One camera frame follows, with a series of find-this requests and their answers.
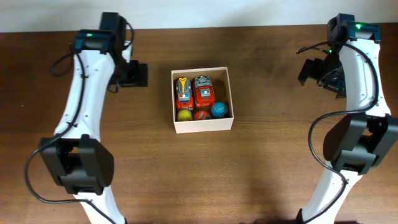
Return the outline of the blue toy ball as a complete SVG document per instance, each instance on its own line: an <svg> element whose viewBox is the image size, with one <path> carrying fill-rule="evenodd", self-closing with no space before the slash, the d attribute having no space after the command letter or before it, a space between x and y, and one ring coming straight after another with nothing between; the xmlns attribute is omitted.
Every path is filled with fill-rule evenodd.
<svg viewBox="0 0 398 224"><path fill-rule="evenodd" d="M211 113L216 119L227 118L229 114L228 105L224 102L216 102L211 107Z"/></svg>

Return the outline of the red truck with yellow crane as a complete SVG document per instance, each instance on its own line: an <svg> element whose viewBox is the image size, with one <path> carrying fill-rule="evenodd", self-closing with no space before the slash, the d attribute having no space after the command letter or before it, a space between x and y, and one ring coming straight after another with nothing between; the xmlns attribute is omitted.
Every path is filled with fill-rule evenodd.
<svg viewBox="0 0 398 224"><path fill-rule="evenodd" d="M178 78L176 85L176 107L178 110L193 110L194 102L191 82L186 77Z"/></svg>

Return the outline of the red truck with grey top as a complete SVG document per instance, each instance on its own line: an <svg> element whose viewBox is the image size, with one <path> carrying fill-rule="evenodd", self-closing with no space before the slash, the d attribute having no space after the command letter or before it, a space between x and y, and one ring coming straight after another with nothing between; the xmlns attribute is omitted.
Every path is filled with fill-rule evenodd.
<svg viewBox="0 0 398 224"><path fill-rule="evenodd" d="M204 108L215 104L215 92L210 76L195 77L193 80L195 106Z"/></svg>

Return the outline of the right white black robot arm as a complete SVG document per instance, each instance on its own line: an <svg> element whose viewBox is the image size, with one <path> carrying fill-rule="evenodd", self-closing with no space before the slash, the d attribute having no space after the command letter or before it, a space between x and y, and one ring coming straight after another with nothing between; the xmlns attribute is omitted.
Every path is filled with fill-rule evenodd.
<svg viewBox="0 0 398 224"><path fill-rule="evenodd" d="M327 24L326 57L308 59L302 67L300 84L308 78L316 80L318 86L346 98L346 109L324 114L311 124L310 152L325 169L296 223L334 223L354 184L378 166L397 141L397 118L392 117L382 91L380 43L378 25L339 13ZM342 119L327 132L320 158L312 148L313 130L332 116Z"/></svg>

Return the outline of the yellow toy ball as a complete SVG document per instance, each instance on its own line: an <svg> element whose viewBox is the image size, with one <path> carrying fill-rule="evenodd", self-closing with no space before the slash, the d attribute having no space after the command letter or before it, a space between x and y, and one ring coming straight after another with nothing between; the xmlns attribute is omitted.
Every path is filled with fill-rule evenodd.
<svg viewBox="0 0 398 224"><path fill-rule="evenodd" d="M193 121L193 115L192 112L188 109L183 109L180 110L177 113L177 121L182 122L182 121Z"/></svg>

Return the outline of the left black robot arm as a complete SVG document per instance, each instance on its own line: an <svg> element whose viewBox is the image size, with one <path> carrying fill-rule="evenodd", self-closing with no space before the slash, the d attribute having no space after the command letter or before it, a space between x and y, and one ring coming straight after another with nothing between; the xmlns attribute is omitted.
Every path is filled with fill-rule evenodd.
<svg viewBox="0 0 398 224"><path fill-rule="evenodd" d="M53 181L73 195L91 223L126 223L111 189L114 157L101 144L104 98L111 85L146 87L147 65L131 58L128 21L103 12L98 29L79 30L71 51L73 80L62 118L52 138L40 141L39 153Z"/></svg>

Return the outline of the red toy ball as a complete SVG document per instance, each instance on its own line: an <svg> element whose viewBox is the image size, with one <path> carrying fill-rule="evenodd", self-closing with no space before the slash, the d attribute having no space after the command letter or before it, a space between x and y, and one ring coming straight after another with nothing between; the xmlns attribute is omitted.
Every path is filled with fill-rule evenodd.
<svg viewBox="0 0 398 224"><path fill-rule="evenodd" d="M205 110L200 110L194 114L193 118L195 121L207 120L207 119L211 119L211 115L209 114L209 112L207 112Z"/></svg>

